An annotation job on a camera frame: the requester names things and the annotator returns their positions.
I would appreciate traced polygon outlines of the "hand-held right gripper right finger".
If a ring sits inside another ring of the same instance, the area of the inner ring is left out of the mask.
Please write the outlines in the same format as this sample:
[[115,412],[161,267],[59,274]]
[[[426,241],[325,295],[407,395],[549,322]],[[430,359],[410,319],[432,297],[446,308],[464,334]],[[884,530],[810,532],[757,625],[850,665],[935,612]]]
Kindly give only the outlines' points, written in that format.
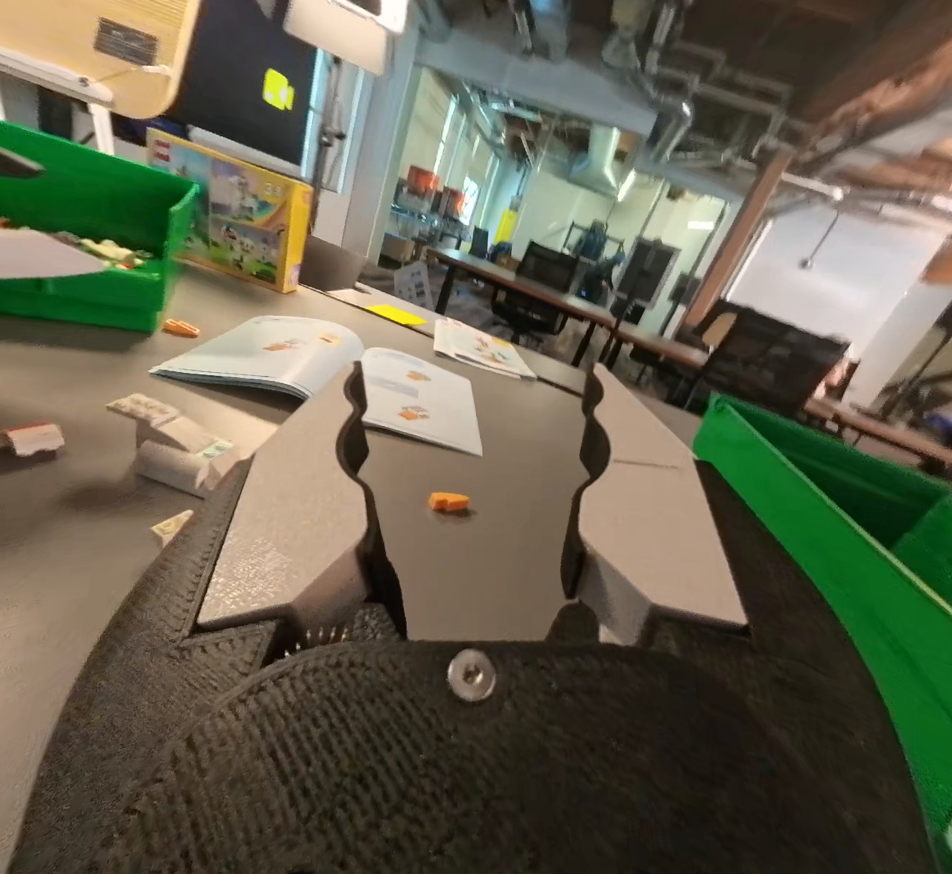
[[599,639],[647,642],[659,621],[747,628],[688,442],[603,365],[589,371],[562,557],[565,597],[594,614]]

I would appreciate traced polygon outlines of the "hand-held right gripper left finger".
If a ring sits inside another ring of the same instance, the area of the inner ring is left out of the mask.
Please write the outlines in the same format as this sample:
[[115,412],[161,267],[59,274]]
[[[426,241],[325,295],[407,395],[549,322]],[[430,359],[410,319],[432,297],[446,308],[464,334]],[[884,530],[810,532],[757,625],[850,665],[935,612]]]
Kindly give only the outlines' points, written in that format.
[[200,630],[279,621],[316,642],[372,603],[407,637],[401,586],[360,476],[365,411],[355,362],[254,453],[198,611]]

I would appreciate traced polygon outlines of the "pile of assorted lego pieces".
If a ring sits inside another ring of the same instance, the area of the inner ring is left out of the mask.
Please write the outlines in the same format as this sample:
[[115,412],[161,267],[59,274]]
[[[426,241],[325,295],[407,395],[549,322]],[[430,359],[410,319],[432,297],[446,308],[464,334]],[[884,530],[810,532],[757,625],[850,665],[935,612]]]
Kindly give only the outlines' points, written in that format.
[[59,238],[73,248],[103,263],[106,268],[122,272],[149,272],[162,266],[162,261],[147,250],[131,249],[112,238],[94,239],[62,232]]

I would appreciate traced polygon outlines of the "green plastic parts bin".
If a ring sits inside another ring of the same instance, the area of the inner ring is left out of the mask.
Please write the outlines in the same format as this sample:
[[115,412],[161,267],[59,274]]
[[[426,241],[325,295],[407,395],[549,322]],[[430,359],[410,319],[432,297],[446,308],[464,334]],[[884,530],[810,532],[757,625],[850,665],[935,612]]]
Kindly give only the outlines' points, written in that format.
[[43,166],[2,179],[2,218],[49,234],[111,240],[144,259],[77,277],[2,280],[4,316],[152,333],[177,279],[199,196],[193,182],[23,126],[1,124],[2,148]]

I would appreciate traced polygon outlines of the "red and white lego brick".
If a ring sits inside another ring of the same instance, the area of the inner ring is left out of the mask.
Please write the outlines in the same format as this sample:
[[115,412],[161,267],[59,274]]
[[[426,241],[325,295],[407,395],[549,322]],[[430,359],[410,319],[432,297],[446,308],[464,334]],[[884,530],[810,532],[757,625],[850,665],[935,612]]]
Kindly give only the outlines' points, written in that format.
[[18,459],[37,454],[57,454],[65,447],[62,430],[54,423],[41,422],[1,430],[1,447]]

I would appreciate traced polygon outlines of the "white lego body assembly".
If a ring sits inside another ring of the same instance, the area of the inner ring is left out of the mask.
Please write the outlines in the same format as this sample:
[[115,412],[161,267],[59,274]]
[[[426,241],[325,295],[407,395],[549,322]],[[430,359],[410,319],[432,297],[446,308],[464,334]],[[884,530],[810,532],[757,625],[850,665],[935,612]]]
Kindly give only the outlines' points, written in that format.
[[244,461],[242,450],[170,404],[133,393],[106,405],[135,423],[138,476],[207,499]]

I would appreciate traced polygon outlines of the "yellow lego set box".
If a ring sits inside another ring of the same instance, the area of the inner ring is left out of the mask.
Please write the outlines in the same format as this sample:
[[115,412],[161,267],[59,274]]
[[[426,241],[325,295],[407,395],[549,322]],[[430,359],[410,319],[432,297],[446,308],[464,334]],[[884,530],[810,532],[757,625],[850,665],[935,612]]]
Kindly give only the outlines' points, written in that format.
[[313,189],[166,131],[147,130],[149,166],[197,185],[182,257],[288,294],[300,282]]

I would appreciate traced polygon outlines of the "white metal stand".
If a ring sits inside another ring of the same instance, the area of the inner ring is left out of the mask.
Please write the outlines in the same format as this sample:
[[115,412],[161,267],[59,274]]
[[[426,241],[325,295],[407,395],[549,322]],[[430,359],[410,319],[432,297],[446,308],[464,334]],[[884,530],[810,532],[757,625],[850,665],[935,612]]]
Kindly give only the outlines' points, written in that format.
[[33,82],[39,87],[85,104],[92,121],[96,149],[104,154],[115,154],[111,120],[114,97],[106,84],[6,47],[1,48],[1,71],[9,77]]

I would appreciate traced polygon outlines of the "green bin near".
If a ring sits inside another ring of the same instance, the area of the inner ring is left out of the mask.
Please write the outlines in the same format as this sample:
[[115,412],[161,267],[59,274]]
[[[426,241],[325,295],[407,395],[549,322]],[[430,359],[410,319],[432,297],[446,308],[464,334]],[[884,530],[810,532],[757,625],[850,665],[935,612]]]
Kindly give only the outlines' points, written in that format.
[[825,596],[870,670],[950,872],[950,484],[726,395],[693,441]]

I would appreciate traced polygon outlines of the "open instruction booklet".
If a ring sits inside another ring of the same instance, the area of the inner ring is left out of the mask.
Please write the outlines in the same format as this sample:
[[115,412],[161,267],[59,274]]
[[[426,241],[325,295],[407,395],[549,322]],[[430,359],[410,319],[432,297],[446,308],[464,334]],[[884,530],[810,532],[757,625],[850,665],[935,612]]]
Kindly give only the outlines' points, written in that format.
[[328,320],[252,318],[151,368],[150,374],[307,401],[354,364],[363,374],[366,425],[482,457],[469,379],[399,350],[365,347],[353,331]]

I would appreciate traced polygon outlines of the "black mesh office chair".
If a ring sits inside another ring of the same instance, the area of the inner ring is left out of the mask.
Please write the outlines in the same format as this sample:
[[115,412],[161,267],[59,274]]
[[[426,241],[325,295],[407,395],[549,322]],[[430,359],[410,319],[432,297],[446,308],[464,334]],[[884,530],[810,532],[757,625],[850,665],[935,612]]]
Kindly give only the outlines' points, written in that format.
[[754,309],[741,308],[701,369],[697,382],[786,417],[814,396],[850,348],[841,336],[822,336]]

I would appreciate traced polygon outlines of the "closed instruction booklet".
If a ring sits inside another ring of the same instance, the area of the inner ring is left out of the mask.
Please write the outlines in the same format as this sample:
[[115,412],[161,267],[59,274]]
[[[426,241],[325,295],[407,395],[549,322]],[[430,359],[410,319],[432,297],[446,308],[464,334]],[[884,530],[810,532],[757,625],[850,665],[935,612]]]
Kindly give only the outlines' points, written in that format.
[[433,339],[434,352],[445,358],[507,378],[538,380],[515,345],[458,320],[436,320]]

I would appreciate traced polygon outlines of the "grey cardboard flap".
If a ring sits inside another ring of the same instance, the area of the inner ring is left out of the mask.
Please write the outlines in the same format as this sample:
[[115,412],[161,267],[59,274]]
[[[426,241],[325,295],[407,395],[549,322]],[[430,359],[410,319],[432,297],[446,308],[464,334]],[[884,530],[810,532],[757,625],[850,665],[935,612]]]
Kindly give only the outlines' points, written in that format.
[[309,236],[303,246],[298,284],[320,292],[353,289],[369,268],[365,257]]

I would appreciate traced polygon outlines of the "black framed screen on stand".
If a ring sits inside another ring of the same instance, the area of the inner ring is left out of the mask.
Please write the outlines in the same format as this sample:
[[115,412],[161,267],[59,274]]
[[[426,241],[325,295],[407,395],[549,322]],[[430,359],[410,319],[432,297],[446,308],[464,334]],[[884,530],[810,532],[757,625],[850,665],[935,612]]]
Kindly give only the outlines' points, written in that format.
[[624,323],[638,324],[656,304],[680,250],[660,239],[637,239],[628,255],[609,307],[613,331]]

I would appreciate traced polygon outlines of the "metal exhaust hood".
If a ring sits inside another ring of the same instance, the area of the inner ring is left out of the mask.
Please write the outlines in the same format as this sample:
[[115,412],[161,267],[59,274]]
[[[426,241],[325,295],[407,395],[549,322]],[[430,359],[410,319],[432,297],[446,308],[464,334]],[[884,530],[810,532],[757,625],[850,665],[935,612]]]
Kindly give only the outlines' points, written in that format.
[[636,159],[645,140],[638,132],[593,123],[587,147],[573,156],[565,178],[602,198],[625,201],[638,176]]

